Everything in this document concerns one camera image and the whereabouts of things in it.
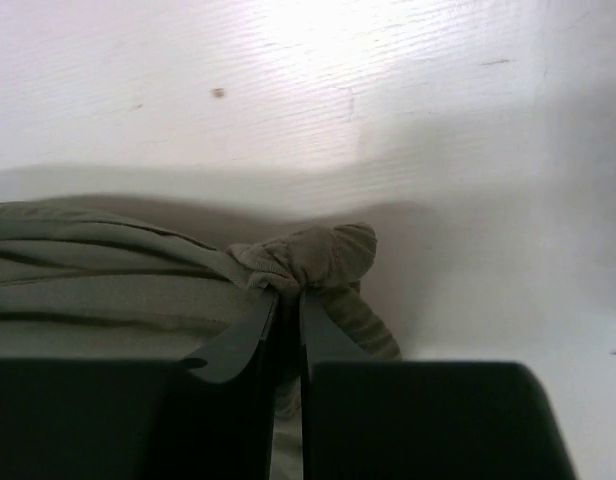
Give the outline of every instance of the dark spot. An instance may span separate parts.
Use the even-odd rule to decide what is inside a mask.
[[[512,60],[509,58],[500,58],[499,60],[493,60],[492,62],[481,63],[480,65],[483,67],[492,67],[493,65],[500,65],[502,63],[510,63]]]
[[[179,365],[189,370],[193,370],[195,368],[204,368],[206,365],[208,365],[208,360],[197,357],[188,357],[184,358],[183,360],[179,360]]]

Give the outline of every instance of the black plastic part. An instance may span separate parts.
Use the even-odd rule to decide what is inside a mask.
[[[181,362],[0,359],[0,480],[267,479],[276,310]]]
[[[375,362],[314,294],[300,316],[306,480],[575,478],[527,368]]]

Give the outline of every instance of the white wall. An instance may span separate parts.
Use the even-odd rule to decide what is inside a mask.
[[[0,201],[90,194],[373,222],[406,353],[527,362],[616,479],[616,0],[0,0]]]

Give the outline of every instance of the olive green fabric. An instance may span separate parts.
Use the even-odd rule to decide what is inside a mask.
[[[358,345],[399,358],[359,295],[376,243],[370,226],[351,224],[221,251],[107,212],[0,204],[0,356],[181,358],[239,321],[270,285],[284,305],[316,288]],[[276,414],[288,430],[275,441],[289,446],[291,463],[301,449],[299,399],[297,381],[280,386]]]

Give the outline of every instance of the wall stain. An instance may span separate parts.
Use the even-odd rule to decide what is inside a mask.
[[[492,67],[493,65],[501,65],[502,63],[510,63],[514,60],[510,60],[509,58],[500,58],[499,60],[493,60],[492,62],[480,63],[482,67]]]

